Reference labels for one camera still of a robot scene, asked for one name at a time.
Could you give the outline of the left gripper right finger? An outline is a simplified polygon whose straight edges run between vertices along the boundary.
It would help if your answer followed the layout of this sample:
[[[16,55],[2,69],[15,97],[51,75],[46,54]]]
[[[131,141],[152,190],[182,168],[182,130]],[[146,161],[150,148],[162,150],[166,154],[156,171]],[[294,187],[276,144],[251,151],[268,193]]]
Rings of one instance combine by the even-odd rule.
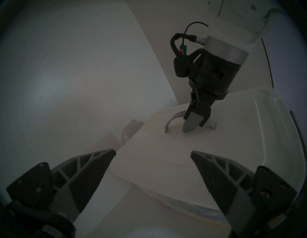
[[[253,173],[233,160],[200,151],[192,151],[191,159],[232,230],[259,230],[285,212],[298,193],[266,166]]]

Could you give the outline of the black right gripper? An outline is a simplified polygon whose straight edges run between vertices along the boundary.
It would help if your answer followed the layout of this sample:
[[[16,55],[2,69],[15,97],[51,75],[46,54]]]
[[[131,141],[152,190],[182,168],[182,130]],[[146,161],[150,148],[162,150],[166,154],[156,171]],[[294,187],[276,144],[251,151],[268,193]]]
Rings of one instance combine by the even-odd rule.
[[[191,102],[184,115],[182,131],[189,133],[203,127],[211,116],[210,106],[216,100],[223,100],[241,68],[205,49],[197,49],[188,55],[192,64],[188,79],[192,89]]]

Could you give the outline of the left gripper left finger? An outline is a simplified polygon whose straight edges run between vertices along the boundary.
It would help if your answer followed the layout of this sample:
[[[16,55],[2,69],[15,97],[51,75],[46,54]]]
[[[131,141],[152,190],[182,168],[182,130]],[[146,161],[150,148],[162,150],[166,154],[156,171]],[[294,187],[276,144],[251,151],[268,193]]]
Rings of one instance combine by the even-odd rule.
[[[6,191],[12,201],[35,210],[63,212],[76,220],[87,206],[115,157],[114,149],[70,158],[53,169],[40,162],[13,181]]]

